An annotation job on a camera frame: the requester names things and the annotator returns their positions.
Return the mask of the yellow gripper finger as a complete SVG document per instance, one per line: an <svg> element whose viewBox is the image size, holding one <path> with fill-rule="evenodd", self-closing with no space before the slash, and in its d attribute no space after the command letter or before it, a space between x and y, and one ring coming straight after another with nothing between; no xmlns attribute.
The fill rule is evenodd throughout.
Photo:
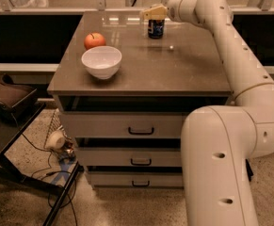
<svg viewBox="0 0 274 226"><path fill-rule="evenodd" d="M164 20L167 17L168 8L162 4L152 5L139 13L142 20Z"/></svg>

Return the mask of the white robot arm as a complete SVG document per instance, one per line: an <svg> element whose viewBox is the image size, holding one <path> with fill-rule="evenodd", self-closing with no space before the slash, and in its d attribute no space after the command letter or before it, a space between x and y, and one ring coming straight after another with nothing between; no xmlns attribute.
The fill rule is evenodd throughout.
<svg viewBox="0 0 274 226"><path fill-rule="evenodd" d="M234 28L226 0L169 0L140 16L208 30L232 92L232 105L198 108L183 124L187 226L259 226L246 161L274 153L274 80Z"/></svg>

